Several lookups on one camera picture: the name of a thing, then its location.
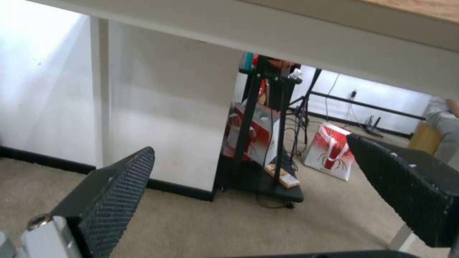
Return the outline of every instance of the black metal rack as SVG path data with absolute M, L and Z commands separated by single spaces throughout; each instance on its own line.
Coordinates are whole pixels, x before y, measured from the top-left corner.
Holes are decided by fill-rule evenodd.
M 290 174 L 294 175 L 291 167 L 290 159 L 286 154 L 283 146 L 284 130 L 285 130 L 285 115 L 289 106 L 289 97 L 287 92 L 293 91 L 296 84 L 300 84 L 300 79 L 291 79 L 281 77 L 275 74 L 268 74 L 266 67 L 268 58 L 266 56 L 258 56 L 257 67 L 253 70 L 240 69 L 241 73 L 247 74 L 246 90 L 244 96 L 247 97 L 247 103 L 242 119 L 239 136 L 236 143 L 234 158 L 220 155 L 217 167 L 217 175 L 215 185 L 222 190 L 233 188 L 242 191 L 249 191 L 260 195 L 272 196 L 286 202 L 286 207 L 293 207 L 291 202 L 302 202 L 303 193 L 300 186 L 295 186 L 286 189 L 279 183 L 280 168 L 282 167 Z M 270 81 L 280 80 L 282 83 L 282 95 L 280 103 L 280 120 L 279 120 L 279 136 L 277 145 L 277 155 L 275 159 L 275 174 L 274 178 L 268 175 L 264 168 L 256 162 L 242 161 L 244 155 L 244 146 L 248 140 L 250 125 L 252 123 L 253 114 L 258 100 L 258 92 L 263 79 Z

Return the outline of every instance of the white wall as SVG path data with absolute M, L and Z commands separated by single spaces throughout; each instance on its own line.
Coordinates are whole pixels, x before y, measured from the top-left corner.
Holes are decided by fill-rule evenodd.
M 0 145 L 94 164 L 89 19 L 0 1 Z
M 155 149 L 152 178 L 210 191 L 238 50 L 109 23 L 113 159 Z
M 311 84 L 315 68 L 303 65 L 302 70 L 304 80 L 301 85 L 297 85 L 295 88 L 292 94 L 292 100 L 295 100 L 306 93 Z M 337 73 L 325 70 L 322 71 L 313 90 L 328 94 L 337 76 Z M 431 98 L 430 95 L 424 93 L 405 90 L 344 74 L 341 74 L 338 77 L 336 85 L 330 95 L 341 98 L 349 98 L 353 90 L 357 91 L 357 95 L 354 99 L 355 101 L 418 116 L 423 115 Z M 328 99 L 327 104 L 328 114 L 331 117 L 341 118 L 348 121 L 355 121 L 357 119 L 360 123 L 365 123 L 368 117 L 373 115 L 373 122 L 376 118 L 381 117 L 378 127 L 405 134 L 414 132 L 419 122 L 419 120 L 414 118 L 352 105 L 352 109 L 354 110 L 356 116 L 355 118 L 349 109 L 348 103 Z M 325 115 L 325 98 L 317 95 L 311 95 L 309 100 L 309 111 Z

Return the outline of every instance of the person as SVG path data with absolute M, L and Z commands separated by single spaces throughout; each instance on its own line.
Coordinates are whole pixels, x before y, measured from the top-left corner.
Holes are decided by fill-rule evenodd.
M 435 157 L 450 163 L 459 150 L 459 101 L 432 97 L 425 117 L 427 123 L 442 136 Z

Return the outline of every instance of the red and white box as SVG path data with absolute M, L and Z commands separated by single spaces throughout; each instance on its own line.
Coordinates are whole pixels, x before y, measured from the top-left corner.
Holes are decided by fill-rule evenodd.
M 347 145 L 346 135 L 351 132 L 323 123 L 319 126 L 313 142 L 305 151 L 303 163 L 320 172 L 349 180 L 354 155 Z
M 231 149 L 236 148 L 237 138 L 241 129 L 241 122 L 244 117 L 245 106 L 237 103 L 233 111 L 228 116 L 228 130 L 226 130 L 226 143 L 223 142 L 222 153 L 227 156 L 234 155 Z M 258 104 L 253 114 L 252 124 L 249 130 L 249 137 L 244 146 L 244 156 L 251 158 L 260 165 L 263 165 L 266 153 L 266 164 L 276 157 L 277 138 L 279 135 L 279 113 L 272 111 L 273 114 L 273 133 L 271 133 L 271 109 Z

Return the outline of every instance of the black baseboard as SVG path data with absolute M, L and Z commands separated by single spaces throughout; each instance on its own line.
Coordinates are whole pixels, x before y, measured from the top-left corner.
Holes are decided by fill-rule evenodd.
M 92 165 L 87 165 L 56 157 L 50 157 L 28 151 L 21 151 L 3 146 L 0 146 L 0 157 L 26 161 L 30 163 L 37 163 L 43 166 L 59 168 L 62 170 L 77 172 L 81 174 L 89 174 L 89 172 L 95 170 L 95 166 Z
M 28 151 L 21 151 L 3 146 L 0 146 L 0 157 L 26 161 L 29 163 L 37 163 L 43 166 L 77 172 L 80 174 L 89 174 L 91 171 L 95 170 L 95 166 L 92 165 L 82 164 Z M 213 201 L 214 196 L 214 192 L 211 191 L 205 191 L 185 185 L 177 185 L 156 179 L 149 179 L 146 187 L 210 202 Z
M 147 188 L 183 195 L 204 201 L 213 201 L 214 193 L 185 185 L 177 185 L 156 179 L 148 179 Z

